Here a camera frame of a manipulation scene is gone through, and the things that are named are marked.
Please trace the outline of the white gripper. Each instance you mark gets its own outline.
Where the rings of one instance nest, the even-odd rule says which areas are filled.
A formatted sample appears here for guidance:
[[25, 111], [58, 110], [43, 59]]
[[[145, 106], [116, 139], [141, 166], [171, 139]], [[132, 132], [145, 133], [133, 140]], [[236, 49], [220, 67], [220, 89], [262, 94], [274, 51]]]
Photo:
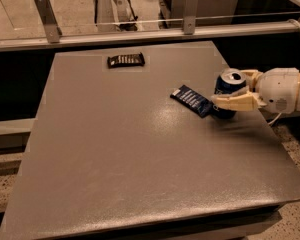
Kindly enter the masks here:
[[257, 69], [245, 69], [246, 84], [250, 91], [213, 95], [211, 101], [221, 109], [253, 111], [263, 108], [270, 113], [290, 114], [295, 110], [299, 71], [296, 68], [275, 68], [262, 74]]

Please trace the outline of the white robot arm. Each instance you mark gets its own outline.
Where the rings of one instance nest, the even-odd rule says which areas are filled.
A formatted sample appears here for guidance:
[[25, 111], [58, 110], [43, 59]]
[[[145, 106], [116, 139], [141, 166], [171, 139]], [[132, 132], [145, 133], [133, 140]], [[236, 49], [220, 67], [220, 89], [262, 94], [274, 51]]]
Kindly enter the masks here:
[[262, 73], [242, 70], [246, 86], [231, 94], [214, 94], [212, 102], [221, 109], [269, 113], [300, 112], [300, 71], [296, 68], [274, 68]]

